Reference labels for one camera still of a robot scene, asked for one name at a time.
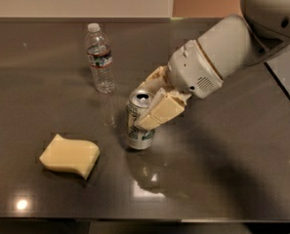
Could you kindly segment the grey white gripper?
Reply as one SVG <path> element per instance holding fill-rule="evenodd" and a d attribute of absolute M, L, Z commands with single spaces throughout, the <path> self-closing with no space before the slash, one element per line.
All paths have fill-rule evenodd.
<path fill-rule="evenodd" d="M 167 67 L 159 66 L 140 84 L 140 88 L 159 90 L 169 85 L 169 78 L 177 90 L 167 91 L 161 88 L 155 94 L 148 109 L 135 122 L 139 129 L 149 131 L 158 128 L 185 110 L 191 94 L 206 98 L 223 85 L 221 74 L 207 58 L 197 40 L 189 40 L 180 47 L 172 54 L 167 66 L 168 77 Z"/>

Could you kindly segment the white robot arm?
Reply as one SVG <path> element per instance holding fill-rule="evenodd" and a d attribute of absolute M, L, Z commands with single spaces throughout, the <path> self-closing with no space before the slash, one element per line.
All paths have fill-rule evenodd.
<path fill-rule="evenodd" d="M 240 7 L 240 15 L 187 41 L 140 84 L 153 100 L 136 127 L 159 127 L 181 114 L 188 98 L 208 97 L 239 68 L 270 59 L 290 45 L 290 0 L 240 0 Z"/>

